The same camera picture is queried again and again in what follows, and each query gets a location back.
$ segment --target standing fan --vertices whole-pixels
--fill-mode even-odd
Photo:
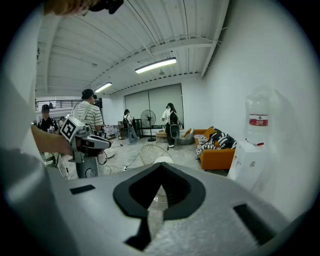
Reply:
[[[151,138],[148,138],[148,142],[155,142],[156,138],[152,138],[151,126],[156,122],[156,115],[151,110],[145,110],[141,114],[141,122],[144,127],[150,127]]]

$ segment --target water bottle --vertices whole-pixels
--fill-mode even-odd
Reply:
[[[270,134],[270,97],[272,91],[260,86],[246,97],[244,136],[254,145],[266,143]]]

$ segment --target sofa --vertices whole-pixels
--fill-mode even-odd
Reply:
[[[208,140],[210,135],[216,131],[213,128],[194,130],[195,135],[204,135]],[[201,168],[203,170],[225,170],[230,169],[236,149],[205,149],[200,155]]]

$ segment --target black slot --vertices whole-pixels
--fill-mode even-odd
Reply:
[[[125,241],[127,245],[143,251],[150,243],[148,208],[161,185],[168,199],[168,209],[163,213],[164,221],[188,218],[206,197],[205,187],[198,179],[167,163],[151,165],[121,182],[113,191],[114,201],[125,215],[141,219],[136,234]]]
[[[233,209],[259,245],[275,237],[276,233],[248,205],[241,204]]]
[[[89,190],[94,190],[94,189],[95,187],[92,185],[85,185],[85,186],[70,188],[70,191],[72,195],[76,195],[76,194],[80,194],[80,193],[87,192]]]

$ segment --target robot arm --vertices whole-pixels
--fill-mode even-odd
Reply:
[[[72,160],[76,164],[76,172],[79,178],[87,178],[88,170],[90,177],[98,176],[96,157],[101,150],[111,147],[111,142],[90,133],[90,128],[73,116],[68,116],[60,130],[61,134],[69,142],[72,150]]]

